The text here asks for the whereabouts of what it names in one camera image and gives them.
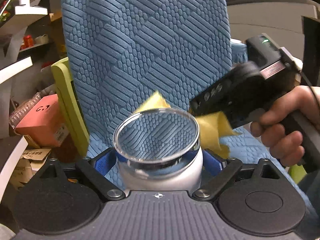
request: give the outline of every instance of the plastic container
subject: plastic container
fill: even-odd
[[[13,129],[29,113],[29,111],[41,100],[40,93],[36,93],[32,99],[22,103],[9,117],[9,124]]]
[[[134,114],[113,135],[119,172],[129,190],[188,190],[201,183],[199,125],[189,113],[160,108]]]
[[[29,47],[32,47],[32,46],[35,45],[31,35],[24,36],[23,37],[23,41],[24,41],[24,44],[25,44],[26,48],[29,48]]]

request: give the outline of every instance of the glass rim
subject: glass rim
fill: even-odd
[[[172,114],[179,114],[183,117],[187,117],[188,119],[190,119],[191,121],[194,122],[195,126],[196,126],[196,134],[195,134],[195,138],[186,146],[184,147],[182,150],[168,156],[168,157],[164,157],[158,160],[145,160],[145,159],[139,159],[137,157],[133,157],[132,155],[128,155],[124,150],[122,150],[122,147],[119,145],[118,142],[118,137],[120,132],[122,131],[122,129],[128,125],[129,123],[133,122],[134,120],[138,119],[139,117],[141,117],[144,114],[149,114],[149,113],[172,113]],[[113,133],[113,138],[112,138],[112,142],[113,142],[113,146],[115,148],[115,150],[124,158],[126,158],[127,160],[130,160],[132,162],[137,162],[137,163],[141,163],[141,164],[156,164],[156,163],[162,163],[162,162],[167,162],[167,161],[171,161],[174,159],[177,159],[179,157],[181,157],[182,155],[184,155],[186,152],[192,150],[192,148],[198,144],[199,141],[199,134],[200,134],[200,129],[199,129],[199,124],[196,121],[195,117],[193,115],[191,115],[190,113],[184,111],[184,110],[180,110],[180,109],[174,109],[174,108],[154,108],[154,109],[149,109],[149,110],[145,110],[145,111],[141,111],[138,113],[135,113],[131,116],[129,116],[127,119],[125,119],[120,125],[118,125],[118,127],[115,129],[115,132]]]

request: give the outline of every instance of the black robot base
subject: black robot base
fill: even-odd
[[[299,233],[305,203],[270,160],[210,156],[224,168],[192,195],[127,197],[92,160],[63,166],[50,159],[18,194],[14,215],[22,229],[14,240],[306,239]]]

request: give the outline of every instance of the black handheld scanner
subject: black handheld scanner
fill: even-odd
[[[249,61],[233,69],[190,101],[194,116],[223,111],[232,128],[257,120],[273,102],[294,88],[299,72],[292,55],[266,34],[246,41]],[[300,112],[282,122],[286,134],[298,130],[305,148],[302,164],[306,172],[320,168],[320,134]]]

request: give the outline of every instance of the scanner handle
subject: scanner handle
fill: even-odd
[[[299,131],[303,135],[302,146],[305,154],[302,165],[307,173],[320,169],[320,134],[314,125],[299,111],[296,110],[281,121],[288,135]]]

